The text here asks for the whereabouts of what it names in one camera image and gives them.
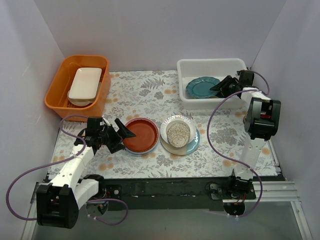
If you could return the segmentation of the floral patterned table mat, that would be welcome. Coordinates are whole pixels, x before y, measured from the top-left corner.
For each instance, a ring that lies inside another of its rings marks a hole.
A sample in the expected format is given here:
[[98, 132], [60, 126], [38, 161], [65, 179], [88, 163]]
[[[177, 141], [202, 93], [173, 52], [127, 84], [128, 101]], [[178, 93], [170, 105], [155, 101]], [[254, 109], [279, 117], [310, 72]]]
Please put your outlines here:
[[148, 118], [157, 126], [170, 116], [186, 116], [199, 131], [196, 151], [179, 156], [158, 143], [152, 152], [135, 155], [125, 150], [112, 154], [102, 147], [83, 174], [107, 179], [229, 176], [245, 144], [243, 117], [247, 108], [188, 110], [182, 105], [178, 87], [174, 70], [112, 72], [103, 116], [109, 122], [119, 118], [123, 123]]

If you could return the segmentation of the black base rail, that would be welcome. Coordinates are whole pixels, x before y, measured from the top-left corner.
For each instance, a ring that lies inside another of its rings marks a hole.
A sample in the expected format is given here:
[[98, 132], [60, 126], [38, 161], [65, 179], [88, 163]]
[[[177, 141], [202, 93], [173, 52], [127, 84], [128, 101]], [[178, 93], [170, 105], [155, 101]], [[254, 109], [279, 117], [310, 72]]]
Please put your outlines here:
[[227, 177], [104, 179], [91, 200], [122, 200], [129, 210], [207, 209], [223, 211]]

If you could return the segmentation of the white rectangular dish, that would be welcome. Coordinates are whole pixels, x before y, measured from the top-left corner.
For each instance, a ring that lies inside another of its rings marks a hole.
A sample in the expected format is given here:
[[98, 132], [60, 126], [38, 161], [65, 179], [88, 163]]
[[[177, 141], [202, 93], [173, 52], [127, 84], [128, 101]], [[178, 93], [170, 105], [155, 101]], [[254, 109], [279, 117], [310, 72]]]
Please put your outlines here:
[[81, 67], [74, 76], [68, 97], [76, 100], [91, 100], [97, 95], [102, 69]]

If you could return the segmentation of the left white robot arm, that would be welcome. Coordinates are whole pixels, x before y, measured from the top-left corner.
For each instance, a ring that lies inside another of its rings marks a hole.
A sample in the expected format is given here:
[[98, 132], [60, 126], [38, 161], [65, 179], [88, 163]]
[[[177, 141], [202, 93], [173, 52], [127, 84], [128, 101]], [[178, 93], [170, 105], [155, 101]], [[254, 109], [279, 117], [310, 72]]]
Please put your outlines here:
[[78, 220], [81, 207], [88, 203], [102, 202], [103, 210], [111, 201], [127, 207], [124, 201], [109, 198], [103, 176], [91, 174], [81, 177], [102, 146], [113, 154], [125, 148], [124, 139], [135, 137], [118, 118], [115, 123], [118, 130], [104, 117], [89, 117], [86, 128], [75, 135], [71, 159], [48, 184], [40, 185], [36, 191], [36, 220], [40, 226], [71, 229]]

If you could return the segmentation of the red and black mug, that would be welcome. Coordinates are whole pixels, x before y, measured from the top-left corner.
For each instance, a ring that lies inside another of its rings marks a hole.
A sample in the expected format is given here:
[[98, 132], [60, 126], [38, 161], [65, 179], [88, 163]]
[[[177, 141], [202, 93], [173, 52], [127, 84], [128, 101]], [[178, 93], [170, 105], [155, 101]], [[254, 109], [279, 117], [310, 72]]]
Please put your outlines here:
[[247, 111], [245, 113], [245, 115], [243, 116], [243, 124], [245, 126], [249, 126], [250, 125], [250, 122], [251, 122], [251, 114], [249, 111]]

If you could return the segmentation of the aluminium frame rail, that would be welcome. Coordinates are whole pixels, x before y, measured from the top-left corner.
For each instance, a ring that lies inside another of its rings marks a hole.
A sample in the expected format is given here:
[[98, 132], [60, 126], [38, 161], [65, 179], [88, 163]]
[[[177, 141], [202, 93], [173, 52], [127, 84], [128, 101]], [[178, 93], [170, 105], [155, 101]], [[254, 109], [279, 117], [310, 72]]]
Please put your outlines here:
[[[97, 180], [82, 180], [76, 184], [73, 194], [79, 201], [89, 200], [99, 192], [99, 184], [100, 181]], [[265, 181], [263, 183], [255, 181], [252, 184], [254, 193], [246, 196], [245, 199], [225, 199], [223, 203], [255, 202], [257, 200], [262, 202], [292, 202], [299, 200], [298, 192], [292, 181]]]

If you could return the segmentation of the clear white plastic bin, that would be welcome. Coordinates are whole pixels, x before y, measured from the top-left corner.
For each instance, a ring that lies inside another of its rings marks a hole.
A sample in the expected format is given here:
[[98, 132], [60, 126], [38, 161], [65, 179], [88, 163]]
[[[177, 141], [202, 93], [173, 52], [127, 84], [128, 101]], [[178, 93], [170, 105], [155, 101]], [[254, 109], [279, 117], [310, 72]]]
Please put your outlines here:
[[187, 85], [200, 77], [213, 77], [222, 81], [226, 76], [237, 76], [245, 70], [246, 64], [240, 58], [181, 59], [177, 62], [179, 97], [187, 110], [213, 110], [222, 98], [194, 98], [187, 92]]

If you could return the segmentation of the white fluted plate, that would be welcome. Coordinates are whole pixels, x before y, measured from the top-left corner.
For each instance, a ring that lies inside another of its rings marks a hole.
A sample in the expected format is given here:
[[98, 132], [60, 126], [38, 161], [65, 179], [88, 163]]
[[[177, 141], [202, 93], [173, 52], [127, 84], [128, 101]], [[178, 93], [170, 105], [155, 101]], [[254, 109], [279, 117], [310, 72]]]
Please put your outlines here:
[[190, 143], [193, 138], [196, 135], [196, 126], [193, 124], [193, 122], [186, 116], [184, 115], [173, 115], [173, 116], [169, 116], [168, 118], [166, 118], [161, 126], [160, 126], [160, 136], [163, 138], [163, 140], [165, 142], [167, 142], [168, 144], [169, 141], [167, 139], [167, 131], [168, 128], [175, 122], [175, 121], [179, 121], [179, 122], [183, 122], [185, 124], [187, 124], [190, 128], [190, 140], [188, 143]]

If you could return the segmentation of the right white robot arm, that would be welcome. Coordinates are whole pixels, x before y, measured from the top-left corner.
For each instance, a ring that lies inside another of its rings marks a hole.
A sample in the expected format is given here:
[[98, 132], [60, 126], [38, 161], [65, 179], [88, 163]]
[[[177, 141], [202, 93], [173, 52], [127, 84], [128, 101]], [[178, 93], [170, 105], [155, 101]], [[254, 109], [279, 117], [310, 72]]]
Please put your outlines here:
[[214, 200], [244, 200], [254, 193], [253, 179], [258, 177], [254, 168], [262, 148], [275, 136], [280, 121], [281, 102], [268, 97], [267, 92], [253, 85], [256, 71], [239, 70], [238, 77], [227, 76], [217, 85], [211, 87], [218, 96], [228, 100], [239, 97], [248, 104], [243, 119], [246, 133], [244, 148], [236, 166], [225, 183], [210, 184], [211, 198]]

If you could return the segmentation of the teal scalloped plate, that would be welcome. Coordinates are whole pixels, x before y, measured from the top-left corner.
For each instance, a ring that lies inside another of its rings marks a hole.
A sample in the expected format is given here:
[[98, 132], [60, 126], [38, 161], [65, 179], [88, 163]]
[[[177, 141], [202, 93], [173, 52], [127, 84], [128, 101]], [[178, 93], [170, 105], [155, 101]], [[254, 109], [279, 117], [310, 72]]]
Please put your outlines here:
[[220, 83], [220, 80], [215, 77], [203, 76], [193, 79], [186, 86], [186, 92], [193, 98], [205, 99], [215, 97], [218, 91], [211, 90]]

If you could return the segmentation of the cream and blue plate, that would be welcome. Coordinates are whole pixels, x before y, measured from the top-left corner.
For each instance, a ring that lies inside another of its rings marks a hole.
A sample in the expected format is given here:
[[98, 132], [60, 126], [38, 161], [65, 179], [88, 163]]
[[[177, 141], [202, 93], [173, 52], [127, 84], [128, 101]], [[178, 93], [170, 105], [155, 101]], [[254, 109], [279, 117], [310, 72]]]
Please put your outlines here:
[[162, 137], [160, 138], [160, 142], [162, 146], [171, 154], [185, 156], [197, 150], [200, 144], [200, 133], [198, 130], [196, 130], [195, 137], [193, 138], [193, 140], [187, 145], [180, 148], [173, 147], [169, 143], [165, 142]]

